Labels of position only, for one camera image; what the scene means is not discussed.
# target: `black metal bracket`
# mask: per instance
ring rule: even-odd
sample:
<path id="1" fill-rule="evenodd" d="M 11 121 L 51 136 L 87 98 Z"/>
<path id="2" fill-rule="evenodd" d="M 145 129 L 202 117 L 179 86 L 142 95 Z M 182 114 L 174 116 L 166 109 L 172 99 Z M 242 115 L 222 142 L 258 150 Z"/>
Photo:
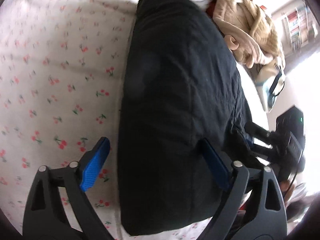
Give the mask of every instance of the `black metal bracket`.
<path id="1" fill-rule="evenodd" d="M 220 206 L 198 240 L 284 239 L 286 214 L 276 176 L 270 167 L 248 169 L 241 162 L 225 166 L 230 159 L 220 157 L 207 140 L 202 150 L 213 176 L 214 169 L 223 172 L 225 188 Z M 31 186 L 23 220 L 23 237 L 27 240 L 114 240 L 92 208 L 85 190 L 91 187 L 110 150 L 106 138 L 101 138 L 93 150 L 79 162 L 66 168 L 51 170 L 41 166 Z M 224 167 L 212 165 L 212 161 Z M 60 199 L 58 187 L 65 187 L 74 214 L 83 232 L 71 228 Z M 252 188 L 244 224 L 230 233 L 247 187 Z"/>

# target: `bed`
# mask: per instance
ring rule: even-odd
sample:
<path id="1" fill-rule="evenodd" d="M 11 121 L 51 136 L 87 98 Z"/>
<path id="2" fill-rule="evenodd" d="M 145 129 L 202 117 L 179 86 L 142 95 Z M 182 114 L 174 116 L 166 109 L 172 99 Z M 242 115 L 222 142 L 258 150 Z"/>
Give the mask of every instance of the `bed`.
<path id="1" fill-rule="evenodd" d="M 21 233 L 39 166 L 65 167 L 101 136 L 111 154 L 87 196 L 115 239 L 121 227 L 116 154 L 130 36 L 139 0 L 5 0 L 0 8 L 0 208 Z M 237 65 L 252 119 L 268 121 Z M 72 227 L 80 230 L 63 189 Z M 196 239 L 210 219 L 145 239 Z"/>

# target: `bolt head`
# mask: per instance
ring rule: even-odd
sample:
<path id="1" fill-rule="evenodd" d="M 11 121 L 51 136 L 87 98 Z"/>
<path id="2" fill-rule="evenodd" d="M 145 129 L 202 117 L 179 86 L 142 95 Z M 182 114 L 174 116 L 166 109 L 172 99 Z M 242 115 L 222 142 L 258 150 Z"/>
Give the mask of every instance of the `bolt head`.
<path id="1" fill-rule="evenodd" d="M 266 172 L 271 172 L 271 168 L 270 168 L 269 166 L 265 166 L 265 167 L 264 167 L 264 170 L 265 170 Z"/>
<path id="2" fill-rule="evenodd" d="M 237 167 L 237 168 L 240 168 L 240 167 L 243 166 L 243 164 L 242 164 L 241 161 L 234 161 L 234 162 L 233 162 L 233 165 L 234 165 L 235 167 Z"/>
<path id="3" fill-rule="evenodd" d="M 79 163 L 76 162 L 76 161 L 73 161 L 73 162 L 71 162 L 71 163 L 69 164 L 70 168 L 76 168 L 76 167 L 78 167 L 78 165 L 79 165 Z"/>
<path id="4" fill-rule="evenodd" d="M 45 165 L 42 165 L 39 167 L 40 172 L 44 172 L 46 169 L 47 169 L 47 166 L 45 166 Z"/>

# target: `cherry print sheet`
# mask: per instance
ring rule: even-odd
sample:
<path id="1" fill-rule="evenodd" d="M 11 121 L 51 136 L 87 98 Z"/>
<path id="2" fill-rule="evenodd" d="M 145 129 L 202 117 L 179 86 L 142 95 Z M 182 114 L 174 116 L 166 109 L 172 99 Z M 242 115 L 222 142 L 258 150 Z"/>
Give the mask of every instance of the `cherry print sheet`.
<path id="1" fill-rule="evenodd" d="M 105 167 L 87 196 L 115 239 L 195 239 L 208 221 L 153 236 L 121 227 L 116 147 L 138 0 L 6 0 L 0 8 L 0 208 L 22 232 L 39 166 L 65 167 L 101 136 Z M 80 230 L 65 190 L 61 200 Z"/>

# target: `black cushion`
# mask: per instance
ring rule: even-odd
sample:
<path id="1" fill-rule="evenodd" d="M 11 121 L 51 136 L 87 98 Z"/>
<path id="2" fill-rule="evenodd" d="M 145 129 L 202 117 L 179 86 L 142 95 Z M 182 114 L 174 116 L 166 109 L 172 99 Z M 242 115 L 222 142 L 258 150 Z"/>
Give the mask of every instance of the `black cushion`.
<path id="1" fill-rule="evenodd" d="M 235 153 L 247 120 L 236 62 L 212 20 L 189 0 L 140 0 L 119 128 L 124 229 L 154 234 L 211 217 L 222 191 L 197 142 Z"/>

